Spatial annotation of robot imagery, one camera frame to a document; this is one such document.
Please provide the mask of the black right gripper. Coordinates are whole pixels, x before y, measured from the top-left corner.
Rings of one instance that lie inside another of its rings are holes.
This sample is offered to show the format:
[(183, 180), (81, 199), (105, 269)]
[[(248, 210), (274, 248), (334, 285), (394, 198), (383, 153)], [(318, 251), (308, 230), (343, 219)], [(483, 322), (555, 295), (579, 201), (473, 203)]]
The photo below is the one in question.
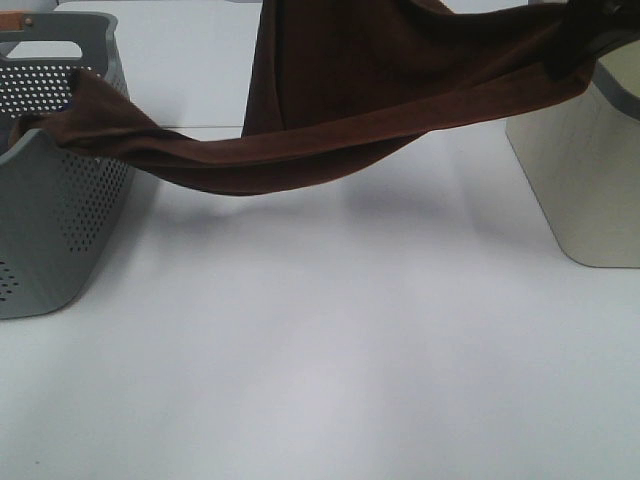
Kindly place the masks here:
[(568, 1), (543, 66), (553, 80), (639, 39), (639, 2)]

